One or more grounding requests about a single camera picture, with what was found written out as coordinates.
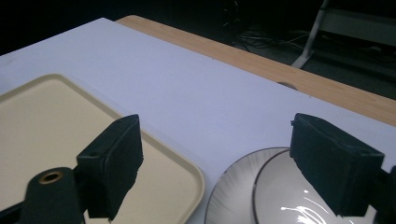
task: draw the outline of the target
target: beige tray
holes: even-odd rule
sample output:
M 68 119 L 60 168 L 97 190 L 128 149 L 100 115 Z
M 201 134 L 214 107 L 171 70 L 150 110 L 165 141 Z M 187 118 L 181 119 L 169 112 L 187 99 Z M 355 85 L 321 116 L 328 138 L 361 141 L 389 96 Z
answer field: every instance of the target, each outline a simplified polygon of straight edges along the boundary
M 0 210 L 21 202 L 28 181 L 77 154 L 120 115 L 60 75 L 0 96 Z M 142 132 L 145 160 L 113 223 L 184 223 L 204 178 L 191 162 Z M 88 223 L 108 223 L 87 219 Z

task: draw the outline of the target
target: white plate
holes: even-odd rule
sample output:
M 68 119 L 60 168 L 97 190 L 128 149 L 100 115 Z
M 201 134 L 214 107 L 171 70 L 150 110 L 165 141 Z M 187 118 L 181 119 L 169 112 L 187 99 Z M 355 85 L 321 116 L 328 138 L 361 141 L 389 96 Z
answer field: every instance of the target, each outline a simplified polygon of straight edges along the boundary
M 368 224 L 375 216 L 370 206 L 366 217 L 337 217 L 304 178 L 288 151 L 275 155 L 260 170 L 253 206 L 257 223 Z
M 269 159 L 287 149 L 262 149 L 232 164 L 213 188 L 206 208 L 205 223 L 255 223 L 251 199 L 256 176 Z

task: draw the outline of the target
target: wooden table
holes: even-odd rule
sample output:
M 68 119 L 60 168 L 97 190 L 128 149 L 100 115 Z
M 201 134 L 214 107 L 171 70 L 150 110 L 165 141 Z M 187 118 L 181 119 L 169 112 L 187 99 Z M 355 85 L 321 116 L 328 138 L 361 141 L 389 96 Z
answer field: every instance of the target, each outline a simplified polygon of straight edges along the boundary
M 396 101 L 389 98 L 316 76 L 283 63 L 277 63 L 138 16 L 128 16 L 117 22 L 147 35 L 244 69 L 257 76 L 275 82 L 289 83 L 298 91 L 396 126 Z

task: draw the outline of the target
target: dark floor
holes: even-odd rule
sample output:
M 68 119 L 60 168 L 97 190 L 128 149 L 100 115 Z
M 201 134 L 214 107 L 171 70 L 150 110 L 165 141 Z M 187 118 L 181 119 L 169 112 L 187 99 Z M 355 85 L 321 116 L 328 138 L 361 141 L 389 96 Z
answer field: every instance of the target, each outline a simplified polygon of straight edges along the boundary
M 290 32 L 279 40 L 258 30 L 261 29 L 256 26 L 253 31 L 238 35 L 233 45 L 288 65 L 301 55 L 308 35 Z M 303 70 L 396 100 L 395 48 L 319 33 L 313 50 Z

